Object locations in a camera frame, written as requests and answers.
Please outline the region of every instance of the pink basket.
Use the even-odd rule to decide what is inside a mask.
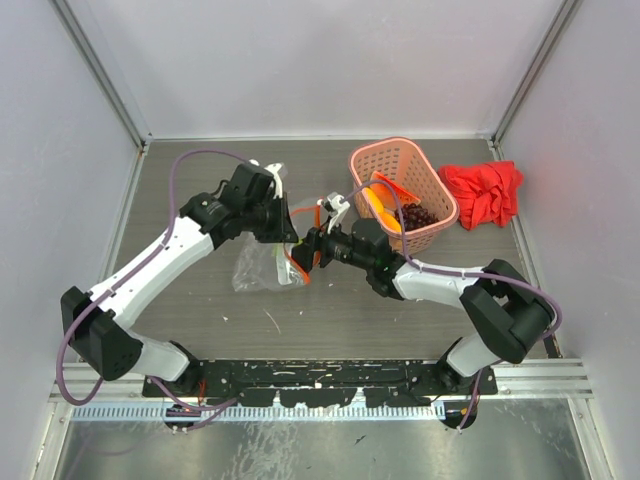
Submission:
[[[407,232],[411,254],[427,248],[439,232],[458,219],[459,208],[453,195],[440,181],[420,147],[407,138],[393,137],[358,148],[351,155],[349,170],[356,187],[371,179],[378,171],[420,198],[420,205],[434,213],[439,222]],[[380,221],[369,199],[362,193],[355,197],[356,208],[363,218],[375,217],[394,250],[402,250],[402,236]]]

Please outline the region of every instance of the gray floor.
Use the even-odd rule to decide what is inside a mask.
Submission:
[[[236,141],[216,143],[262,164],[285,162],[291,204],[332,191],[352,190],[347,159],[362,141]],[[436,167],[491,161],[482,140],[419,142]],[[173,159],[207,143],[152,145],[118,257],[124,265],[153,241],[168,220],[167,178]],[[179,205],[212,191],[229,178],[235,164],[203,155],[183,164],[177,182]],[[354,212],[345,224],[357,218]],[[312,272],[313,283],[285,293],[235,293],[231,277],[244,241],[223,245],[185,272],[142,314],[135,330],[176,340],[203,358],[438,358],[473,328],[462,311],[430,302],[398,302],[378,297],[362,271],[332,264]],[[455,266],[486,265],[503,258],[520,266],[510,228],[483,225],[468,232],[455,225],[417,255]],[[277,322],[272,323],[269,314]],[[531,356],[544,356],[542,345]]]
[[[483,400],[462,435],[438,421],[213,422],[187,436],[150,422],[73,422],[55,478],[590,477],[565,400]]]

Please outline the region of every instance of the plastic bag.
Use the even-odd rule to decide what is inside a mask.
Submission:
[[[314,225],[317,201],[317,198],[307,199],[290,209],[291,222],[300,240]],[[306,274],[285,254],[286,248],[290,256],[293,247],[292,243],[259,243],[253,234],[249,234],[233,270],[233,289],[236,292],[265,289],[277,292],[305,286],[308,283]]]

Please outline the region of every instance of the red towel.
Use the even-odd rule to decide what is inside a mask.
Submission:
[[[438,174],[458,200],[460,223],[467,230],[491,221],[504,227],[518,213],[516,189],[524,176],[513,162],[490,162],[473,167],[446,165]]]

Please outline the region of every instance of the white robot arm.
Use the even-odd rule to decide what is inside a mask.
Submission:
[[[397,300],[428,300],[466,310],[477,333],[459,339],[438,362],[438,380],[450,391],[468,384],[481,368],[505,360],[519,363],[549,327],[553,309],[544,300],[507,284],[471,278],[483,271],[522,277],[506,262],[457,269],[409,264],[391,250],[375,219],[360,219],[350,234],[340,222],[349,208],[333,193],[324,203],[327,228],[311,228],[302,242],[291,224],[282,189],[283,166],[241,164],[219,197],[201,193],[180,210],[170,238],[163,233],[128,265],[89,292],[71,288],[62,297],[65,331],[91,302],[107,295],[75,331],[69,344],[105,380],[128,372],[159,377],[176,394],[192,392],[202,375],[200,361],[174,342],[160,342],[131,331],[146,306],[193,263],[226,240],[250,231],[263,243],[298,243],[291,256],[306,272],[320,253],[320,267],[337,260],[366,271],[373,290]],[[161,247],[145,267],[113,292],[112,286]],[[454,272],[444,276],[426,268]],[[505,298],[500,305],[494,297]]]

